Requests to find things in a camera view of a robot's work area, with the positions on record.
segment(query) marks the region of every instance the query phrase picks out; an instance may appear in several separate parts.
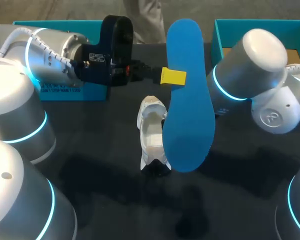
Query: white shoe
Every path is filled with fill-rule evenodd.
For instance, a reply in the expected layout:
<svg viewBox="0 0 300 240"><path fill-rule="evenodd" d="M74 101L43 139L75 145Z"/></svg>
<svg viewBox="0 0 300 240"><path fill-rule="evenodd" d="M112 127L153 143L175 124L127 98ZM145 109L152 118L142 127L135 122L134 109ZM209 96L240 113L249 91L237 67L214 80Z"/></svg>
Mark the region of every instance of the white shoe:
<svg viewBox="0 0 300 240"><path fill-rule="evenodd" d="M166 119L166 116L165 105L155 96L147 96L142 101L136 120L142 147L141 170L155 159L171 170L162 141L161 121Z"/></svg>

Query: person's leg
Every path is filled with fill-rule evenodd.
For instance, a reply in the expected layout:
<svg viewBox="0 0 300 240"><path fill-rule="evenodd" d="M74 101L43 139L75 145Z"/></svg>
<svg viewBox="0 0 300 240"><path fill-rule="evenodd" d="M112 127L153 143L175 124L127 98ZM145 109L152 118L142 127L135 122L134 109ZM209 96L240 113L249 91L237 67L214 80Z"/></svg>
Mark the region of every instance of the person's leg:
<svg viewBox="0 0 300 240"><path fill-rule="evenodd" d="M164 18L159 0L123 0L131 19L137 43L159 44L166 42Z"/></svg>

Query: dark work surface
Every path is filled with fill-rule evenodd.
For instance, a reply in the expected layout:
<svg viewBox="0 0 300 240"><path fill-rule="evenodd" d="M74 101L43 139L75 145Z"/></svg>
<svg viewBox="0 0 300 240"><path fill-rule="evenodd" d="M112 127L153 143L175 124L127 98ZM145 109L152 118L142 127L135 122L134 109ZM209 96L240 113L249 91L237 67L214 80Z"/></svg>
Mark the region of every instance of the dark work surface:
<svg viewBox="0 0 300 240"><path fill-rule="evenodd" d="M137 45L133 55L167 64L164 45ZM77 239L276 239L275 208L300 166L300 124L285 135L264 132L245 102L217 118L199 169L158 177L140 172L136 122L147 95L169 105L170 88L146 80L113 88L107 102L43 103L57 137L44 173L74 205Z"/></svg>

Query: shoe insole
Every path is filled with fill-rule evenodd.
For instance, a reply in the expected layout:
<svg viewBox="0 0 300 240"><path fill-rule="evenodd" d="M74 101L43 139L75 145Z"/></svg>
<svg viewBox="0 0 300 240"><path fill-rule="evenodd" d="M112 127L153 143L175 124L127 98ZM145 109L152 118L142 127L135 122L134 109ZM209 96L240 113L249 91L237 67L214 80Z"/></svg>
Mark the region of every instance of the shoe insole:
<svg viewBox="0 0 300 240"><path fill-rule="evenodd" d="M145 146L162 146L162 127L161 127L162 117L159 116L156 112L151 112L144 119L143 122L143 132Z"/></svg>
<svg viewBox="0 0 300 240"><path fill-rule="evenodd" d="M171 86L171 101L162 132L172 168L190 172L205 160L215 135L215 113L206 81L204 41L198 24L181 19L166 41L168 68L186 72L185 86Z"/></svg>

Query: teal bin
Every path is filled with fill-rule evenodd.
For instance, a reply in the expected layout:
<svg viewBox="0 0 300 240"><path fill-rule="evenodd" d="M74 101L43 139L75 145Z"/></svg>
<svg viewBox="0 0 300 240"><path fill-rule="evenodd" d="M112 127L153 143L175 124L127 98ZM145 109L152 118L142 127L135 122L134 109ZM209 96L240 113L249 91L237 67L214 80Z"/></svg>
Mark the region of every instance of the teal bin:
<svg viewBox="0 0 300 240"><path fill-rule="evenodd" d="M102 20L14 21L13 24L80 33L86 36L91 44L97 44ZM42 101L104 101L107 97L107 87L94 83L85 83L83 87L55 84L44 84L41 87Z"/></svg>
<svg viewBox="0 0 300 240"><path fill-rule="evenodd" d="M224 57L223 48L234 47L252 29L271 32L286 49L297 50L300 58L300 20L216 19L212 36L212 66Z"/></svg>

